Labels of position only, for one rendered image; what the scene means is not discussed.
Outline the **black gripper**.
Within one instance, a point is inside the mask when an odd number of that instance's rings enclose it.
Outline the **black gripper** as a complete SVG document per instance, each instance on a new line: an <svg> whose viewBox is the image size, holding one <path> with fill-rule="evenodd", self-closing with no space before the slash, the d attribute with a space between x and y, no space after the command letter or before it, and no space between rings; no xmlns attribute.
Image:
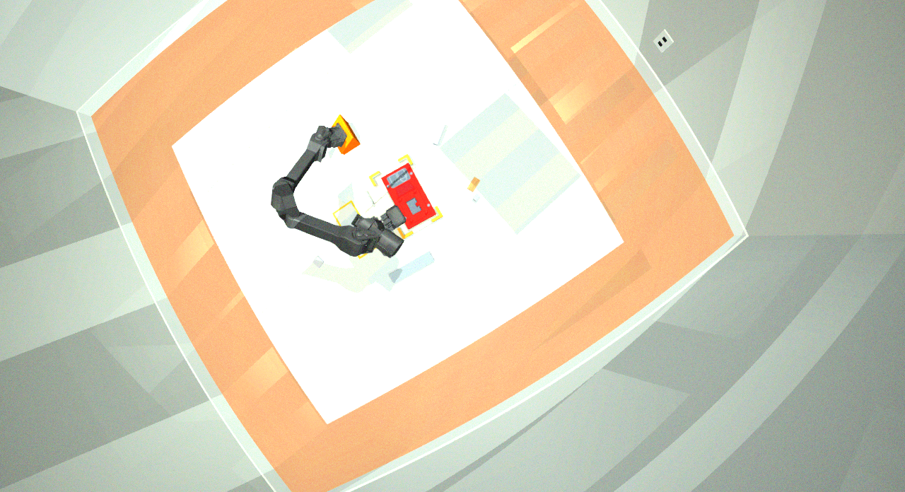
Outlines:
<svg viewBox="0 0 905 492"><path fill-rule="evenodd" d="M403 213L403 211L401 211L401 209L399 209L398 205L391 206L391 208L389 208L385 213L380 215L380 219L378 217L372 217L372 218L377 219L379 221L380 227L381 227L380 230L384 230L387 228L391 231L393 231L394 229L397 229L398 227L403 225L403 223L405 223L405 221L406 221L406 219L404 217L404 213Z"/></svg>

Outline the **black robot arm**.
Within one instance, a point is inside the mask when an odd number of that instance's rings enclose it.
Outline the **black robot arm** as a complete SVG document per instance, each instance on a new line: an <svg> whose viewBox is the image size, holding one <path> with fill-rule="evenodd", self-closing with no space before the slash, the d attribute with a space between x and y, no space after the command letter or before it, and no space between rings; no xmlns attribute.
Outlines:
<svg viewBox="0 0 905 492"><path fill-rule="evenodd" d="M317 131L313 132L308 140L308 146L303 156L298 158L297 163L285 177L280 177L272 186L269 204L275 209L280 219L284 220L287 228L297 229L308 235L314 235L320 240L330 242L349 256L370 254L374 252L375 248L384 257L397 256L404 240L387 228L380 230L380 223L377 219L364 218L358 214L352 225L337 227L324 219L311 217L298 210L293 195L298 183L314 161L321 163L327 149L341 148L347 137L348 135L340 124L331 128L319 125Z"/></svg>

